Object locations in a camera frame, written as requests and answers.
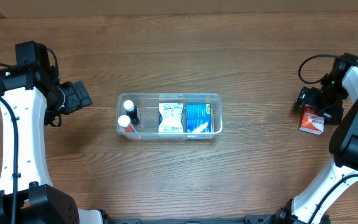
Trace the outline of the white medicine box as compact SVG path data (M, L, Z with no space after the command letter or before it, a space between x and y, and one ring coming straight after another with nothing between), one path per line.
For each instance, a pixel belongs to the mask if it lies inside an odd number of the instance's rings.
M160 133L182 133L183 103L160 103L159 104Z

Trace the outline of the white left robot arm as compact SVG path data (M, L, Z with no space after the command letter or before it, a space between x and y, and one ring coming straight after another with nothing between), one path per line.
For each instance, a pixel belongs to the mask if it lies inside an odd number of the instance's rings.
M54 188L46 162L44 127L90 104L82 82L60 83L58 65L24 62L0 70L0 223L109 223L102 210L80 209Z

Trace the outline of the clear plastic container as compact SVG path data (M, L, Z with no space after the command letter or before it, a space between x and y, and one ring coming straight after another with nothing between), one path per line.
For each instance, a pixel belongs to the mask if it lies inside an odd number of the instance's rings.
M137 107L140 124L135 126L136 133L127 133L117 123L118 117L126 115L123 107L125 100L131 100ZM159 104L183 103L182 133L160 133ZM188 133L186 131L186 106L187 104L209 103L212 112L211 133ZM221 97L217 93L122 93L117 99L116 131L128 139L135 140L160 140L160 139L212 139L223 130L223 109Z

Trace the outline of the black tube white cap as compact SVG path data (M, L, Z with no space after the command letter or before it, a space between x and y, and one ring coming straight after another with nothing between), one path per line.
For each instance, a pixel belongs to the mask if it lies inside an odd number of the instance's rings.
M123 107L126 111L126 115L128 115L128 117L130 117L132 124L135 126L139 125L140 118L137 114L137 107L136 107L135 103L131 100L125 100L123 102Z

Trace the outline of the orange tube white cap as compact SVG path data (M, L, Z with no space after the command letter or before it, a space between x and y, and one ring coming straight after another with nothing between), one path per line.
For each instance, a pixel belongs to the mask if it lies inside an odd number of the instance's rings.
M131 119L128 115L121 115L117 119L118 125L122 127L127 133L136 133L134 125L131 123Z

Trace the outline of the red medicine box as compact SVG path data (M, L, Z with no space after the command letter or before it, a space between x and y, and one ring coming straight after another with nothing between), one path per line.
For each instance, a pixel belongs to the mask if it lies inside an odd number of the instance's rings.
M304 105L298 129L311 134L320 135L324 132L324 118L317 115L317 110Z

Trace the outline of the blue medicine box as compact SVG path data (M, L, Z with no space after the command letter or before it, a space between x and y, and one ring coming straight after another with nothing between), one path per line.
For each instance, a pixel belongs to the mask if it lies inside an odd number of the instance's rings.
M186 131L188 133L212 132L212 112L209 103L187 104Z

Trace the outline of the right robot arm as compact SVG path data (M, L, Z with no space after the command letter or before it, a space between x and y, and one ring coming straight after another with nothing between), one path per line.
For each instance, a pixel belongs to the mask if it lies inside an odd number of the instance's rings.
M358 56L332 55L332 70L306 82L294 107L315 111L324 124L336 126L329 142L330 158L310 185L290 199L266 223L330 223L328 208L358 182Z

